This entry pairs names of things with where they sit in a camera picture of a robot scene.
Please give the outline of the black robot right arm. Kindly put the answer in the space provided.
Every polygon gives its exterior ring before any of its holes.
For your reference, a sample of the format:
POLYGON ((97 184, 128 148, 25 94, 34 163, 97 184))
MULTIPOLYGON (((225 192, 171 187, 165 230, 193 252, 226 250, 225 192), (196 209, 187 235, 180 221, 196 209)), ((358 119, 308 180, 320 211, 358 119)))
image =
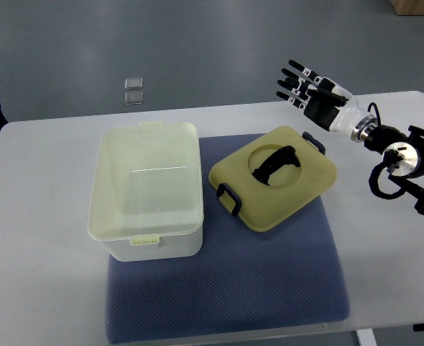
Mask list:
POLYGON ((408 193, 417 202, 415 210, 424 216, 424 129, 411 125, 405 135, 381 123, 379 108, 370 103, 372 118, 358 130, 358 140, 365 148, 381 154, 381 162, 368 179, 373 195, 384 200, 408 193))

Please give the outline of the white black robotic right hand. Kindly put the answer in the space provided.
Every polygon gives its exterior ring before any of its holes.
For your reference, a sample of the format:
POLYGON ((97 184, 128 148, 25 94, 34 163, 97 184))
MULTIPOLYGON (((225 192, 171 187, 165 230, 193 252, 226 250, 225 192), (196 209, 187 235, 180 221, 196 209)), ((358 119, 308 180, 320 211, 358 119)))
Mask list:
POLYGON ((276 95, 300 109, 320 128, 352 137, 374 118, 359 107, 352 93, 333 80, 294 60, 288 64, 290 69, 281 70, 285 79, 278 80, 284 90, 276 95))

